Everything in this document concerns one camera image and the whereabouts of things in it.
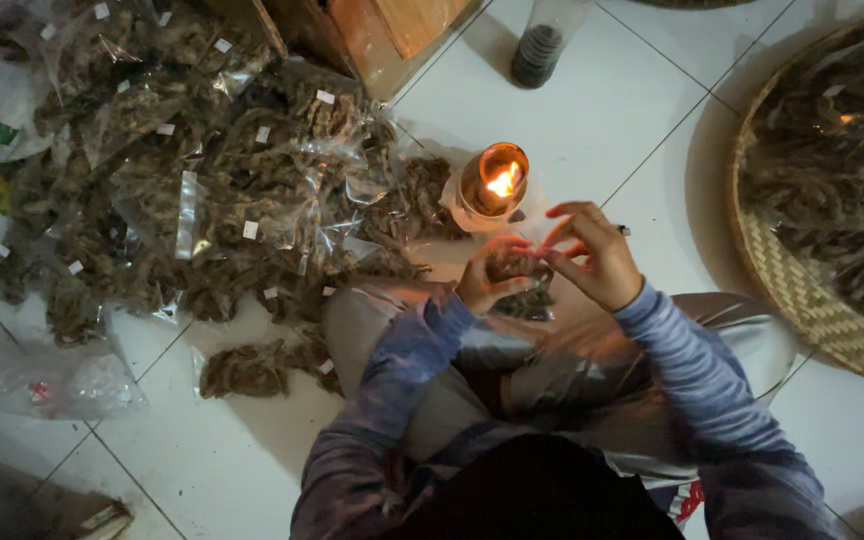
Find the glass jar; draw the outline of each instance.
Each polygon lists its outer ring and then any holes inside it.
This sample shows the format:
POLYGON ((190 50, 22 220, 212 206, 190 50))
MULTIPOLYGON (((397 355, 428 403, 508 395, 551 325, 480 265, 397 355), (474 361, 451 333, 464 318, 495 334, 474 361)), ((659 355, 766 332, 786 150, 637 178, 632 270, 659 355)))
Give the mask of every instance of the glass jar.
POLYGON ((526 89, 544 85, 592 5, 593 0, 534 0, 511 61, 512 80, 526 89))

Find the gray sweater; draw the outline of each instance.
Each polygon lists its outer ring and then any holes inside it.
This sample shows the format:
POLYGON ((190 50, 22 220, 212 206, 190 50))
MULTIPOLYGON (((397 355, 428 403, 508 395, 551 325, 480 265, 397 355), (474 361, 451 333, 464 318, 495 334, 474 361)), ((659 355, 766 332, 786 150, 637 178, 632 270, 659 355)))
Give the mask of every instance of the gray sweater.
MULTIPOLYGON (((691 436, 714 539, 834 538, 822 484, 765 406, 736 356, 648 283, 614 314, 654 366, 691 436)), ((466 429, 413 472, 404 494, 385 486, 386 451, 402 439, 426 384, 445 370, 475 317, 454 294, 398 315, 358 393, 323 429, 302 473, 292 538, 376 538, 492 448, 535 430, 498 421, 466 429)), ((578 444, 572 433, 557 435, 578 444)))

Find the hand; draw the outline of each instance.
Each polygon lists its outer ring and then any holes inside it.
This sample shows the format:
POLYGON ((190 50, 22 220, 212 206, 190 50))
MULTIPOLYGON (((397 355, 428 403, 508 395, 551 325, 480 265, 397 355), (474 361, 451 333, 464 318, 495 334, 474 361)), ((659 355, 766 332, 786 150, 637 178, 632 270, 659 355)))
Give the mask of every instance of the hand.
POLYGON ((539 254, 559 274, 575 284, 585 296, 610 312, 617 312, 636 300, 643 277, 629 251, 629 244, 594 202, 563 202, 545 213, 562 220, 542 242, 539 254), (578 240, 565 251, 556 245, 578 240), (572 262, 586 256, 581 264, 572 262))
POLYGON ((532 279, 526 276, 513 277, 501 283, 489 282, 486 277, 486 262, 490 257, 503 253, 513 253, 522 257, 534 257, 529 251, 532 242, 515 236, 497 236, 488 240, 482 249, 475 254, 465 265, 465 272, 459 286, 455 287, 455 294, 462 299, 465 307, 476 315, 482 315, 492 308, 496 302, 506 296, 517 294, 528 290, 532 286, 532 279))

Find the round woven tray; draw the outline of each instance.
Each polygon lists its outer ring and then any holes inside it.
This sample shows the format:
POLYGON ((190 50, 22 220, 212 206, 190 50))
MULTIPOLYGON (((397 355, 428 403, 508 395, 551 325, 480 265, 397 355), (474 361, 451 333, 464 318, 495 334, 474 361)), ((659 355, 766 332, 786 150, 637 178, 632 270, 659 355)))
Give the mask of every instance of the round woven tray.
POLYGON ((652 4, 661 8, 675 8, 677 10, 715 10, 749 4, 756 0, 636 0, 642 4, 652 4))
POLYGON ((848 369, 864 376, 864 317, 853 311, 834 291, 822 285, 818 267, 802 263, 774 235, 774 221, 742 204, 739 181, 747 149, 755 141, 752 125, 759 107, 780 78, 798 62, 819 51, 833 51, 850 38, 864 34, 864 20, 819 39, 779 68, 752 102, 742 123, 728 171, 729 223, 739 252, 751 276, 812 345, 829 353, 848 369))

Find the white tile floor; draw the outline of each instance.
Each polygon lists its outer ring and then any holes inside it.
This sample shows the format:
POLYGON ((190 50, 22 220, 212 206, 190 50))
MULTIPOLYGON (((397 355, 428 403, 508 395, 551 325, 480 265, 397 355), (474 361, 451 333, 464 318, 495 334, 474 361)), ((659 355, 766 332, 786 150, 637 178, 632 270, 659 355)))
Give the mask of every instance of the white tile floor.
MULTIPOLYGON (((864 17, 864 1, 670 11, 601 0, 552 80, 531 91, 507 80, 530 5, 486 1, 400 92, 399 125, 457 161, 492 142, 519 144, 548 204, 605 204, 634 230, 643 272, 668 292, 755 294, 721 202, 738 112, 797 48, 864 17)), ((4 230, 0 216, 0 238, 4 230)), ((42 505, 59 486, 123 499, 139 516, 128 538, 286 538, 306 452, 342 402, 303 375, 289 399, 196 399, 192 347, 215 351, 280 332, 256 302, 241 312, 229 326, 116 314, 114 335, 150 407, 93 425, 0 414, 0 462, 49 479, 34 495, 42 505)), ((0 340, 6 331, 46 338, 42 301, 0 302, 0 340)), ((824 482, 845 534, 864 538, 864 378, 802 352, 772 408, 824 482)), ((708 537, 698 518, 688 538, 708 537)))

